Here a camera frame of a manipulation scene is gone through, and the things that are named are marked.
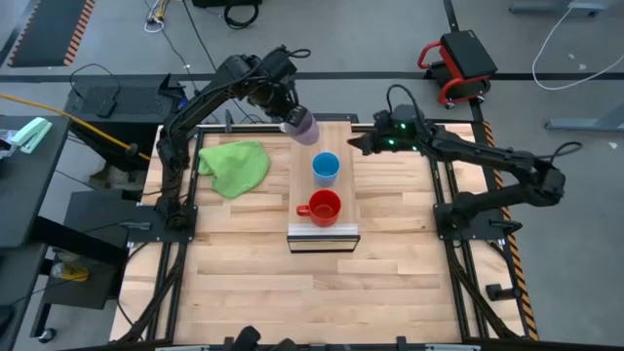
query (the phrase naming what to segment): white-green object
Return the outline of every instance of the white-green object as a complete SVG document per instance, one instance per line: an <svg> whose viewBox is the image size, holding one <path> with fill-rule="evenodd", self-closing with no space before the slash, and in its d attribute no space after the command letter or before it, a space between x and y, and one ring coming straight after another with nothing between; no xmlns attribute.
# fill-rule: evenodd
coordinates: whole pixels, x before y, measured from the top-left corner
<svg viewBox="0 0 624 351"><path fill-rule="evenodd" d="M10 142L15 146L21 146L19 151L29 154L37 147L39 141L51 127L52 122L47 121L45 118L37 117L21 128L14 136L11 136Z"/></svg>

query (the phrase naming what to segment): floor mat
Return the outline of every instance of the floor mat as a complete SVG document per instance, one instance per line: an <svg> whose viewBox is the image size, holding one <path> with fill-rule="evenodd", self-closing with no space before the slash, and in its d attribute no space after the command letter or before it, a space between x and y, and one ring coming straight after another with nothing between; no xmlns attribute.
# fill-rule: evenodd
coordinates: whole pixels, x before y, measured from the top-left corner
<svg viewBox="0 0 624 351"><path fill-rule="evenodd" d="M95 0L40 0L9 57L10 67L70 65Z"/></svg>

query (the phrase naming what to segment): purple cup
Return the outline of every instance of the purple cup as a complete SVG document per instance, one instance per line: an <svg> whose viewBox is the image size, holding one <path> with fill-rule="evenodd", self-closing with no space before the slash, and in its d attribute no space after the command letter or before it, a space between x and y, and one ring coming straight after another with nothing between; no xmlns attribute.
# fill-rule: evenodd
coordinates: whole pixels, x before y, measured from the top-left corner
<svg viewBox="0 0 624 351"><path fill-rule="evenodd" d="M296 142L306 146L319 140L319 125L310 111L305 114L298 127L285 123L284 132Z"/></svg>

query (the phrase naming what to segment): red handle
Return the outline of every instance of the red handle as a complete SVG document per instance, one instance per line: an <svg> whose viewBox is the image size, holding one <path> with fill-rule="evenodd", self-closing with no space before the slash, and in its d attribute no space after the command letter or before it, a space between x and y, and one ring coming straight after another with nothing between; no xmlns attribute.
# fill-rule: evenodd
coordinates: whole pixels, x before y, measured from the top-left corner
<svg viewBox="0 0 624 351"><path fill-rule="evenodd" d="M307 205L299 205L296 207L296 214L303 215L303 216L310 216L312 215L312 211L310 211L310 207Z"/></svg>
<svg viewBox="0 0 624 351"><path fill-rule="evenodd" d="M437 46L442 46L441 42L433 42L429 45L427 45L424 49L422 49L422 52L420 52L420 57L418 58L418 67L422 68L422 69L427 69L429 68L429 63L422 63L425 60L425 55L427 55L427 52L429 50L431 50L432 48L435 48Z"/></svg>
<svg viewBox="0 0 624 351"><path fill-rule="evenodd" d="M441 104L447 104L450 102L449 98L447 97L447 94L449 93L450 88L454 87L455 85L464 82L463 79L460 78L453 78L451 80L449 80L440 90L440 92L438 93L438 102Z"/></svg>

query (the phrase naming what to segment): yellow cable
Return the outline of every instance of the yellow cable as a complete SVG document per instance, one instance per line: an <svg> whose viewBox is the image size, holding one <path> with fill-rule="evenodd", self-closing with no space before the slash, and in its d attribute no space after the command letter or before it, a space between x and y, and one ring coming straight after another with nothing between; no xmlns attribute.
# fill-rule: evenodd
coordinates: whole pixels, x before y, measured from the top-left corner
<svg viewBox="0 0 624 351"><path fill-rule="evenodd" d="M130 148L131 148L127 143L125 143L125 142L123 142L123 141L121 141L121 140L119 140L119 139L117 139L117 138L115 138L113 136L110 136L110 135L106 134L105 132L103 132L103 131L99 130L98 128L94 127L93 125L91 125L91 124L81 120L78 117L74 117L74 116L70 115L69 113L67 113L65 111L53 108L53 107L48 106L48 105L43 104L43 103L32 102L32 101L29 101L29 100L24 99L24 98L12 97L12 96L5 95L5 94L0 94L0 98L4 98L4 99L10 100L10 101L19 102L19 103L27 104L29 106L39 107L39 108L43 108L43 109L47 109L49 111L55 112L55 113L57 113L57 114L59 114L61 116L65 116L65 117L69 118L72 122L77 123L77 124L87 128L88 130L92 131L93 133L99 135L100 137L103 137L103 138L107 139L108 141L125 148L126 150L130 150ZM141 158L143 158L143 159L145 159L147 161L150 160L150 157L145 155L145 154L143 154L143 153L139 152L138 156L140 156Z"/></svg>
<svg viewBox="0 0 624 351"><path fill-rule="evenodd" d="M158 6L158 13L156 13L156 17L160 17L159 20L162 20L165 18L165 11L164 11L165 0L160 0L159 3L160 4Z"/></svg>

